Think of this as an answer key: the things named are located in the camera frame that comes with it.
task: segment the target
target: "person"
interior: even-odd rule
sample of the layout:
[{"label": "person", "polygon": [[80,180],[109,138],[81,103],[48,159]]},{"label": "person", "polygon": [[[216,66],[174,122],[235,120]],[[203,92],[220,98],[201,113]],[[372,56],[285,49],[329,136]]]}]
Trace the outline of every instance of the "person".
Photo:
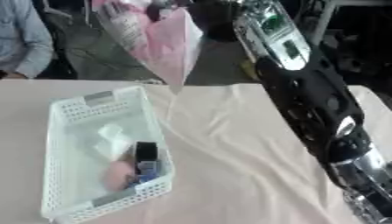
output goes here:
[{"label": "person", "polygon": [[32,0],[0,0],[0,75],[34,79],[52,58],[52,37]]}]

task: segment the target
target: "white plastic basket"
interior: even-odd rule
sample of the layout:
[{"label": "white plastic basket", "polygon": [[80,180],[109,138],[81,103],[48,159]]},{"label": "white plastic basket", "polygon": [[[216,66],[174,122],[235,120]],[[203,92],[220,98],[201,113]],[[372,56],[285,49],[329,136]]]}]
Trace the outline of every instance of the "white plastic basket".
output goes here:
[{"label": "white plastic basket", "polygon": [[[81,223],[156,198],[172,189],[174,167],[142,87],[56,101],[50,110],[41,214],[58,223]],[[115,123],[135,141],[156,142],[159,178],[123,192],[108,193],[108,168],[94,157],[98,129]]]}]

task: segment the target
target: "robotic hand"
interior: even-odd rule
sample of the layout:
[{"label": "robotic hand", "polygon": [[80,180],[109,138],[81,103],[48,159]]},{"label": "robotic hand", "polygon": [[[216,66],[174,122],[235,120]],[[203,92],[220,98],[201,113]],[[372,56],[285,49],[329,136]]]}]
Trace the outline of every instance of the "robotic hand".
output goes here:
[{"label": "robotic hand", "polygon": [[363,112],[283,6],[245,0],[234,31],[271,100],[366,223],[392,223],[392,175],[363,129]]}]

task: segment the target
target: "gray sleeve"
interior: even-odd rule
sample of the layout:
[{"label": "gray sleeve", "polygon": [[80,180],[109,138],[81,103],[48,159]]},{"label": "gray sleeve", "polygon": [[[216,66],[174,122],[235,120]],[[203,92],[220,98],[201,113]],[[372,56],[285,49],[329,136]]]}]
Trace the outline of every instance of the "gray sleeve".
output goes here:
[{"label": "gray sleeve", "polygon": [[32,6],[32,0],[12,0],[27,52],[16,68],[17,73],[35,78],[44,71],[53,57],[53,41],[38,13]]}]

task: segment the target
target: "white tablecloth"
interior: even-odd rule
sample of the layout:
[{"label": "white tablecloth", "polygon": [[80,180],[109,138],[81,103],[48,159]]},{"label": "white tablecloth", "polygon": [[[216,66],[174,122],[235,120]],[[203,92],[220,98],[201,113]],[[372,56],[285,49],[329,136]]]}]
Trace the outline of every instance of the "white tablecloth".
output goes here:
[{"label": "white tablecloth", "polygon": [[[0,222],[39,218],[51,102],[134,85],[111,81],[0,81]],[[341,190],[280,117],[260,85],[146,86],[176,165],[170,193],[91,224],[357,224]],[[366,127],[391,159],[392,113],[353,87]]]}]

